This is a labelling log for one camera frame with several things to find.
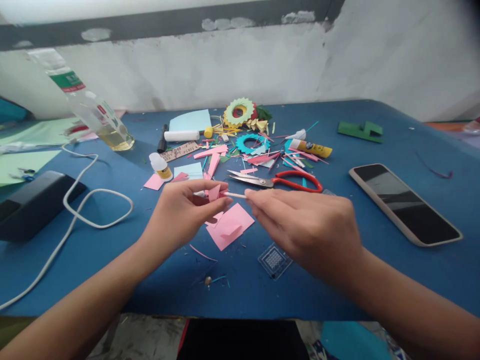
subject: smartphone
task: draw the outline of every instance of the smartphone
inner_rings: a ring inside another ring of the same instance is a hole
[[[455,226],[386,166],[358,166],[348,173],[415,245],[432,247],[463,239]]]

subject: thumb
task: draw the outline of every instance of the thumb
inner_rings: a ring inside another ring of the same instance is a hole
[[[234,200],[231,197],[221,197],[208,204],[198,206],[196,211],[200,214],[199,218],[201,219],[201,222],[204,223],[219,212],[225,211],[228,205],[233,202]]]

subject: right hand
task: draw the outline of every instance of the right hand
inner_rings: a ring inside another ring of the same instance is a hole
[[[273,241],[304,269],[332,285],[355,281],[365,251],[350,200],[273,189],[245,195]]]

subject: white cable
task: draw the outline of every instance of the white cable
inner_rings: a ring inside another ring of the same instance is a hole
[[[94,227],[94,228],[97,228],[97,229],[105,229],[105,228],[109,228],[119,222],[121,222],[123,219],[125,219],[128,215],[130,215],[130,213],[133,211],[134,209],[134,202],[132,201],[132,199],[130,199],[128,196],[125,196],[123,195],[122,193],[119,193],[117,191],[113,191],[113,190],[108,190],[108,189],[95,189],[95,190],[92,190],[90,191],[84,198],[83,200],[81,201],[80,205],[78,206],[78,209],[77,210],[74,210],[70,204],[68,203],[68,198],[71,194],[71,192],[74,190],[75,186],[79,183],[80,179],[82,178],[82,176],[85,174],[85,172],[90,169],[92,167],[93,164],[95,164],[95,162],[97,161],[97,159],[99,158],[98,154],[87,154],[87,155],[83,155],[83,154],[79,154],[79,153],[76,153],[76,152],[73,152],[73,151],[70,151],[70,150],[67,150],[65,148],[65,145],[63,145],[61,147],[63,150],[65,150],[66,152],[70,153],[70,154],[73,154],[73,155],[76,155],[76,156],[79,156],[79,157],[83,157],[83,158],[89,158],[91,156],[93,156],[93,160],[90,164],[88,164],[88,166],[86,168],[84,168],[81,173],[78,175],[78,177],[76,178],[75,182],[73,183],[73,185],[70,187],[70,189],[68,189],[68,191],[66,192],[65,196],[63,197],[63,205],[66,207],[66,209],[71,212],[73,214],[73,219],[71,220],[71,223],[70,223],[70,226],[68,227],[68,230],[66,231],[65,235],[63,236],[63,238],[61,239],[60,243],[58,243],[58,245],[56,246],[55,250],[53,250],[53,252],[51,253],[50,257],[48,258],[48,260],[46,261],[45,265],[43,266],[43,268],[41,269],[40,273],[37,275],[37,277],[35,278],[35,280],[33,280],[33,282],[30,284],[29,287],[27,287],[23,292],[21,292],[20,294],[18,294],[17,296],[15,296],[13,299],[7,301],[6,303],[0,305],[0,310],[3,310],[5,309],[6,307],[12,305],[13,303],[17,302],[18,300],[20,300],[21,298],[23,298],[26,294],[28,294],[30,292],[30,290],[32,290],[38,283],[39,281],[43,278],[43,276],[45,275],[45,273],[47,272],[48,268],[50,267],[51,263],[54,261],[55,257],[57,256],[58,252],[60,251],[60,249],[62,248],[62,246],[64,245],[65,241],[67,241],[67,239],[69,238],[70,236],[70,233],[72,232],[72,229],[74,228],[74,225],[75,225],[75,221],[77,221],[77,219],[80,219],[82,220],[84,223]],[[104,192],[104,193],[110,193],[110,194],[115,194],[121,198],[124,198],[125,200],[127,200],[129,203],[130,203],[130,210],[127,211],[127,213],[121,217],[119,217],[117,220],[115,220],[114,222],[111,222],[109,224],[106,224],[106,225],[98,225],[94,222],[91,222],[90,220],[84,218],[82,215],[80,215],[80,211],[82,210],[82,208],[84,207],[84,204],[85,202],[87,202],[87,200],[89,199],[90,196],[92,196],[94,193],[97,193],[97,192]]]

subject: left hand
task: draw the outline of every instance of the left hand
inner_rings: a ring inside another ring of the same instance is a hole
[[[228,210],[233,202],[231,197],[209,202],[208,198],[194,195],[217,185],[221,185],[221,191],[229,187],[226,182],[203,179],[166,184],[138,244],[153,254],[165,250],[171,254],[188,244],[204,222],[215,223],[213,216]]]

